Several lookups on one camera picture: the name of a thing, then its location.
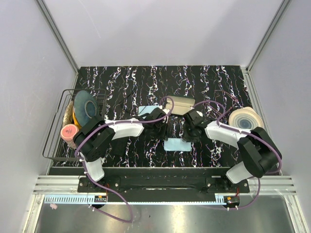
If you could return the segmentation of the dark green glasses case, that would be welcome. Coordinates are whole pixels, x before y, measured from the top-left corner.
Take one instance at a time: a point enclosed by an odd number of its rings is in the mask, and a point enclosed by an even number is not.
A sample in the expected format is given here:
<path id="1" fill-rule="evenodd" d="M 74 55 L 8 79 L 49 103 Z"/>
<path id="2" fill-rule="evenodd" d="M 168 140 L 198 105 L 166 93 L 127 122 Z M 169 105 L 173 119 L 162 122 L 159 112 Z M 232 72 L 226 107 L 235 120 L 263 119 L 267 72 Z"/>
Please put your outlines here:
<path id="1" fill-rule="evenodd" d="M 165 105 L 166 109 L 172 109 L 172 114 L 182 116 L 192 109 L 195 99 L 189 97 L 169 96 Z"/>

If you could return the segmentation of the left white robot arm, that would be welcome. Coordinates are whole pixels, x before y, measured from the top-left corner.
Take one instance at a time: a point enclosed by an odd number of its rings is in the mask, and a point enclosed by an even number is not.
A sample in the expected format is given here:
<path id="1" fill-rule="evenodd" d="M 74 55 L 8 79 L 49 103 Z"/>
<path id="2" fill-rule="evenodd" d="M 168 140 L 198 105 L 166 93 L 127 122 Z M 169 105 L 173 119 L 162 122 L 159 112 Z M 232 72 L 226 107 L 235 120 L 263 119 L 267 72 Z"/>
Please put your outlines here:
<path id="1" fill-rule="evenodd" d="M 156 133 L 167 123 L 171 113 L 171 110 L 157 106 L 148 114 L 126 120 L 105 121 L 100 116 L 93 117 L 73 137 L 73 142 L 77 147 L 75 155 L 82 159 L 85 172 L 90 176 L 88 187 L 94 192 L 104 189 L 105 180 L 101 159 L 111 141 Z"/>

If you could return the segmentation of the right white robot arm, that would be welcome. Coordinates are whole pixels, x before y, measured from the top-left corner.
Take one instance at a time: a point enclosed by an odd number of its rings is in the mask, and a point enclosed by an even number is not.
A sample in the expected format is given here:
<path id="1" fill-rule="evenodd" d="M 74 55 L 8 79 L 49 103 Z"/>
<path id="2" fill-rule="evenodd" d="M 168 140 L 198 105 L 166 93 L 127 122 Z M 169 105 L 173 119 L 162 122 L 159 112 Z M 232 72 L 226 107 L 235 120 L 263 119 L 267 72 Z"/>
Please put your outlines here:
<path id="1" fill-rule="evenodd" d="M 262 127 L 244 130 L 203 118 L 194 109 L 183 115 L 185 120 L 183 140 L 196 143 L 202 138 L 220 141 L 237 148 L 242 161 L 230 168 L 221 179 L 221 188 L 232 192 L 238 183 L 250 177 L 261 178 L 274 173 L 275 166 L 281 167 L 282 155 L 268 133 Z"/>

